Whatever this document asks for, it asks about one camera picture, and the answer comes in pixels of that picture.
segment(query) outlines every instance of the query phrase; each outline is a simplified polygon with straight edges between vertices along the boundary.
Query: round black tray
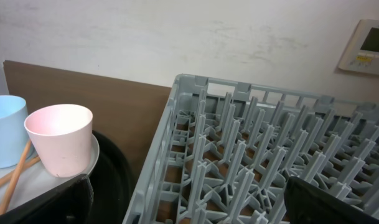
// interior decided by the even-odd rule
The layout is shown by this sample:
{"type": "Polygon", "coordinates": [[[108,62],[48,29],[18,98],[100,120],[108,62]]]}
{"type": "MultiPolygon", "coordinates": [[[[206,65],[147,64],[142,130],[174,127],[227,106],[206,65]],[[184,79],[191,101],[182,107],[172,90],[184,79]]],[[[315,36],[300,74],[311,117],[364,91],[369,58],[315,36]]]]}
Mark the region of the round black tray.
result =
{"type": "Polygon", "coordinates": [[[100,156],[90,176],[94,201],[88,222],[121,224],[134,190],[132,173],[120,149],[104,135],[93,134],[100,156]]]}

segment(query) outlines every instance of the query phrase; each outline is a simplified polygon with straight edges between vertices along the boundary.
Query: wooden table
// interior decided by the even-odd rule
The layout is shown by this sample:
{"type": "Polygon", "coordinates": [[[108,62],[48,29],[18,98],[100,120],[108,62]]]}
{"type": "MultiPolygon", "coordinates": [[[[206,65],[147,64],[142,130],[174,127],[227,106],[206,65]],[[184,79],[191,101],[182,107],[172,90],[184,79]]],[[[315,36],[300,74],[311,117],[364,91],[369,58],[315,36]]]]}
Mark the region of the wooden table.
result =
{"type": "Polygon", "coordinates": [[[170,88],[12,61],[4,70],[9,93],[23,97],[29,113],[61,103],[89,108],[93,129],[121,149],[137,181],[170,88]]]}

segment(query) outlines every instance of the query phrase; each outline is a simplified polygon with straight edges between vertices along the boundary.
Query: blue cup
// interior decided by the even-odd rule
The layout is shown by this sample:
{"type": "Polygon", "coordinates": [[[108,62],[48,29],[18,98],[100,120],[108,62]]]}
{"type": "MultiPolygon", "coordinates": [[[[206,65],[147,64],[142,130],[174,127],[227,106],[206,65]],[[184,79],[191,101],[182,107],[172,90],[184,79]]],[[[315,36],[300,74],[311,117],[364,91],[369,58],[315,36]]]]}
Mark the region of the blue cup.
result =
{"type": "Polygon", "coordinates": [[[19,162],[29,139],[24,127],[26,101],[18,96],[0,96],[0,168],[19,162]]]}

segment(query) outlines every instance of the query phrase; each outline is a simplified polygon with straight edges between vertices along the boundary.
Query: wooden stick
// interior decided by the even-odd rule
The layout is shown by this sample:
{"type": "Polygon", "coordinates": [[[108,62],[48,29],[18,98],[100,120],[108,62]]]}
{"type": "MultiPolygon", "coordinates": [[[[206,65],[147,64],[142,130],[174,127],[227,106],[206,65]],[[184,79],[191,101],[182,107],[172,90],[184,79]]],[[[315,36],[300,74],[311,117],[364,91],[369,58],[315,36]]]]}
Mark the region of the wooden stick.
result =
{"type": "Polygon", "coordinates": [[[19,159],[19,162],[16,165],[16,169],[11,177],[11,182],[9,183],[8,188],[4,194],[4,197],[2,198],[2,202],[0,206],[0,215],[4,214],[8,209],[9,202],[11,201],[12,195],[14,194],[16,184],[17,184],[17,181],[19,180],[19,176],[21,175],[23,164],[25,163],[26,156],[27,156],[27,153],[29,152],[31,143],[32,142],[29,139],[23,150],[21,158],[19,159]]]}
{"type": "MultiPolygon", "coordinates": [[[[30,161],[27,161],[23,165],[22,172],[24,172],[25,170],[27,170],[27,168],[33,166],[34,164],[36,164],[39,161],[40,161],[40,157],[39,156],[33,157],[30,161]]],[[[3,186],[5,183],[7,183],[11,179],[11,177],[12,177],[12,175],[13,175],[14,172],[15,172],[15,170],[12,170],[12,171],[10,171],[10,173],[8,173],[4,177],[0,178],[0,187],[3,186]]]]}

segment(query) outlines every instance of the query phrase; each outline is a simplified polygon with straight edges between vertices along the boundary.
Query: gray container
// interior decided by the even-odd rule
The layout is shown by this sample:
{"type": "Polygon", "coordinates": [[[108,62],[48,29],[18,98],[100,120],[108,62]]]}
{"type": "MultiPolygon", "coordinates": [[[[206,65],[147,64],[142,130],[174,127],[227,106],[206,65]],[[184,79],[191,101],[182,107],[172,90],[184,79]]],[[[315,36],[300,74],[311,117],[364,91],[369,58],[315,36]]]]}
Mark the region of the gray container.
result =
{"type": "Polygon", "coordinates": [[[178,75],[123,223],[289,223],[292,175],[379,219],[379,105],[178,75]]]}

